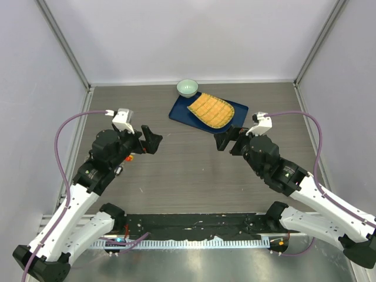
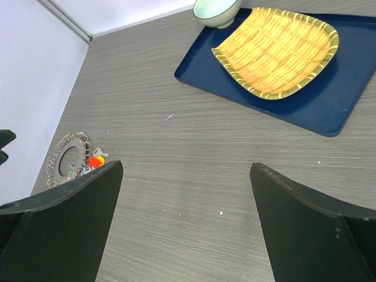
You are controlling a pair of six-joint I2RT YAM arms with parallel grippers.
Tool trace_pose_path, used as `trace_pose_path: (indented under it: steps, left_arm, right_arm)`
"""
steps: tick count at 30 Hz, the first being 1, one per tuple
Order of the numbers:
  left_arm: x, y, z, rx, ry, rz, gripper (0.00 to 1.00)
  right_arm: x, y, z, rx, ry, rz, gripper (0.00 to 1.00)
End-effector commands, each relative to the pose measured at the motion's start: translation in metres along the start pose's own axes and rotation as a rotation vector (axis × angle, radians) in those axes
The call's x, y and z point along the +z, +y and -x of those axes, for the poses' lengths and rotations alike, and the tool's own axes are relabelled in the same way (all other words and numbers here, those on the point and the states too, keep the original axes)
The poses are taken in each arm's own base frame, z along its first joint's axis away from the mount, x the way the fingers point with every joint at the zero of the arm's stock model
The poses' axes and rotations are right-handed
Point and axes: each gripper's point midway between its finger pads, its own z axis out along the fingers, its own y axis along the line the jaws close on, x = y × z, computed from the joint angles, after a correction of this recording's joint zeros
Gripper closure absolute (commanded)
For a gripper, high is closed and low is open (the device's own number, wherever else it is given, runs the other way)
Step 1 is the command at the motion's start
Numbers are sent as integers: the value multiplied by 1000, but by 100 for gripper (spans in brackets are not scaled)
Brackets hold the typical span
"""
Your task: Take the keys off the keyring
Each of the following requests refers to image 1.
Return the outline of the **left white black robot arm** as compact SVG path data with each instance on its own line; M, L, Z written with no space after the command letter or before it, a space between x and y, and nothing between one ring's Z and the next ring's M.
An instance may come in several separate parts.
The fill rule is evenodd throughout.
M88 160L79 167L59 206L45 228L28 244L18 245L13 258L37 281L64 281L74 261L97 239L124 230L125 212L110 203L80 230L82 216L116 177L116 169L131 154L155 154L163 137L143 125L129 133L116 128L100 131L92 143Z

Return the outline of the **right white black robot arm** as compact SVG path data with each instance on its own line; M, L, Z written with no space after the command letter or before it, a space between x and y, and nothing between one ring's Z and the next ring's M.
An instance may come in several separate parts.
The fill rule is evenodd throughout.
M247 134L244 128L231 126L224 133L216 133L214 139L219 151L234 141L230 154L242 156L270 189L321 214L315 218L276 203L265 218L270 231L278 232L282 228L299 231L332 244L363 268L375 266L375 216L316 184L311 173L281 157L279 147L266 135Z

